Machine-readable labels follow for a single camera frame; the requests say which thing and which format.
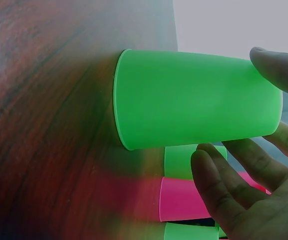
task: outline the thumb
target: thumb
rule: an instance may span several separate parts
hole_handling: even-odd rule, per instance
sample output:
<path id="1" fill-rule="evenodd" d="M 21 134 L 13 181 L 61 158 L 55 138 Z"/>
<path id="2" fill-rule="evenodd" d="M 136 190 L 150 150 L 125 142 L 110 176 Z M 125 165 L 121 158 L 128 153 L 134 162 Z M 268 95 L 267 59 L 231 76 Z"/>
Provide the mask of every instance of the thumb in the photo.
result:
<path id="1" fill-rule="evenodd" d="M 288 53 L 255 47 L 250 51 L 250 59 L 264 78 L 288 93 Z"/>

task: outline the white wall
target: white wall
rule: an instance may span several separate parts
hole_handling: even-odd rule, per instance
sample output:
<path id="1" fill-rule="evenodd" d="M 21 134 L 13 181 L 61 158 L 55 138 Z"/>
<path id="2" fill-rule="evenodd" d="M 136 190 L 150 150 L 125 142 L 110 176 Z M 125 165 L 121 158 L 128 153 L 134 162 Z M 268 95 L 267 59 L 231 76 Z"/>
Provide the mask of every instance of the white wall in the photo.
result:
<path id="1" fill-rule="evenodd" d="M 252 47 L 288 52 L 288 0 L 174 0 L 178 48 L 249 59 Z"/>

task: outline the wooden table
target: wooden table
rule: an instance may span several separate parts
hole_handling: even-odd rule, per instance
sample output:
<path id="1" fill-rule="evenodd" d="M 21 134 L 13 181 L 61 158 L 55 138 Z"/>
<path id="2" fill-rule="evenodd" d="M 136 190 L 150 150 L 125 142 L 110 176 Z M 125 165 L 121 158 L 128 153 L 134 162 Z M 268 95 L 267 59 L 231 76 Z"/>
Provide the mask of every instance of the wooden table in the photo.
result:
<path id="1" fill-rule="evenodd" d="M 0 0 L 0 239 L 163 239 L 163 150 L 114 123 L 126 48 L 177 50 L 172 1 Z"/>

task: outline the pink plastic cup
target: pink plastic cup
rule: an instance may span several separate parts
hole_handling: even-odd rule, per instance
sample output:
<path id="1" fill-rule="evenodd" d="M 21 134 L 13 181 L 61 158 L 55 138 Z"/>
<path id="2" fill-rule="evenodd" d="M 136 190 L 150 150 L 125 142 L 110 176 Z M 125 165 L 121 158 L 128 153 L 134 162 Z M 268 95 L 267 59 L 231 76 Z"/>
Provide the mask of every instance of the pink plastic cup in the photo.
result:
<path id="1" fill-rule="evenodd" d="M 240 176 L 251 186 L 266 192 L 246 172 Z M 159 198 L 161 222 L 211 218 L 192 180 L 163 177 Z"/>

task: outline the hand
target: hand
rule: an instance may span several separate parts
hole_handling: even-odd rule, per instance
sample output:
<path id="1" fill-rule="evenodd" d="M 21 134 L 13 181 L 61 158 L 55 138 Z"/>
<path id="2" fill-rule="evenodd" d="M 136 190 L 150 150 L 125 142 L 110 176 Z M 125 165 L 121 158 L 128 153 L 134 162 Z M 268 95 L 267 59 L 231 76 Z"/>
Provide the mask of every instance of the hand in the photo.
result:
<path id="1" fill-rule="evenodd" d="M 288 92 L 288 54 L 252 49 L 258 71 Z M 288 156 L 288 125 L 265 139 Z M 205 205 L 230 240 L 288 239 L 288 167 L 272 159 L 250 139 L 224 142 L 250 176 L 272 194 L 249 186 L 211 144 L 192 155 L 195 185 Z"/>

